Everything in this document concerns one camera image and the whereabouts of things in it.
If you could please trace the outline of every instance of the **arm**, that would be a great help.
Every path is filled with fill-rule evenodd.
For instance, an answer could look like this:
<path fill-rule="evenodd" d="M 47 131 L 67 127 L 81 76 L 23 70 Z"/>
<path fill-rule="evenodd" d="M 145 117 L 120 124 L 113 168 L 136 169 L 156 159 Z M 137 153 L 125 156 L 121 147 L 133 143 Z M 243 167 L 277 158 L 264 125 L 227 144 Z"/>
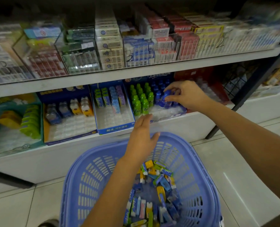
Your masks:
<path fill-rule="evenodd" d="M 150 139 L 151 118 L 152 115 L 145 115 L 136 121 L 124 156 L 117 162 L 103 193 L 82 227 L 122 227 L 135 176 L 141 164 L 155 148 L 160 136 L 160 133 L 155 133 Z"/>
<path fill-rule="evenodd" d="M 210 99 L 192 81 L 179 81 L 166 89 L 181 92 L 175 101 L 209 117 L 240 152 L 256 175 L 280 198 L 280 136 Z"/>

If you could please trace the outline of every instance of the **blue plastic basket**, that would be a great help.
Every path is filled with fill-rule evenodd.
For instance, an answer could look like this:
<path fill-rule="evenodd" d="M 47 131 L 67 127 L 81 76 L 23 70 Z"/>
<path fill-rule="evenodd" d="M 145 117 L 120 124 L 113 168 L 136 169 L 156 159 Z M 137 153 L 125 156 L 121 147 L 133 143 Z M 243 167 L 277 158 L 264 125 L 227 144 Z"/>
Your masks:
<path fill-rule="evenodd" d="M 128 140 L 89 149 L 74 162 L 64 181 L 60 227 L 81 226 L 97 202 Z M 161 132 L 148 157 L 174 173 L 183 209 L 177 226 L 219 226 L 221 209 L 216 187 L 192 146 L 181 137 Z"/>

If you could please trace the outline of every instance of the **right hand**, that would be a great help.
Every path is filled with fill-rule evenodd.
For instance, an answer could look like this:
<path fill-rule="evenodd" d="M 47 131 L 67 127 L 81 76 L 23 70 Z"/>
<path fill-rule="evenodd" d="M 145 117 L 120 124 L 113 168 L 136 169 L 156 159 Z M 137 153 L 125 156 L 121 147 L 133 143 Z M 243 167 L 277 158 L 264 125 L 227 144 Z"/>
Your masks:
<path fill-rule="evenodd" d="M 202 112 L 213 102 L 194 81 L 176 81 L 164 89 L 164 91 L 167 90 L 175 92 L 175 95 L 167 96 L 165 98 L 166 101 L 178 102 L 193 111 Z"/>

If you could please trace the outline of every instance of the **left hand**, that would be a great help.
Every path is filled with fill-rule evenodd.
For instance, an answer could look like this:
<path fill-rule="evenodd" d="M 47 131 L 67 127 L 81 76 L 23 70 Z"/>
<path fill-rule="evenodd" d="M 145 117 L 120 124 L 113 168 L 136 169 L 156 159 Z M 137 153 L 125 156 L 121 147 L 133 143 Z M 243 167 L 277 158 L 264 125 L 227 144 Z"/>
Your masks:
<path fill-rule="evenodd" d="M 150 137 L 149 124 L 151 118 L 152 114 L 142 115 L 135 122 L 125 155 L 123 156 L 123 159 L 137 165 L 137 167 L 140 166 L 153 151 L 160 136 L 160 132 L 157 132 L 152 138 Z"/>

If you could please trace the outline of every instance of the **hand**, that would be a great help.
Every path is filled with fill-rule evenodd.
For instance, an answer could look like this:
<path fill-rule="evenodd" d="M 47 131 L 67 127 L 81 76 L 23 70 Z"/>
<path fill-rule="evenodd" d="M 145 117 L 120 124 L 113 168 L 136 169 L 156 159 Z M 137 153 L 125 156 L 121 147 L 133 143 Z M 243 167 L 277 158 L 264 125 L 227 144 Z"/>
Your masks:
<path fill-rule="evenodd" d="M 134 129 L 130 135 L 126 152 L 123 158 L 128 162 L 140 167 L 150 153 L 155 148 L 160 132 L 150 137 L 149 124 L 152 115 L 141 116 L 135 123 Z"/>
<path fill-rule="evenodd" d="M 213 102 L 194 81 L 173 82 L 164 89 L 164 91 L 167 90 L 175 92 L 175 95 L 167 96 L 166 101 L 178 102 L 194 111 L 202 112 L 206 106 Z"/>

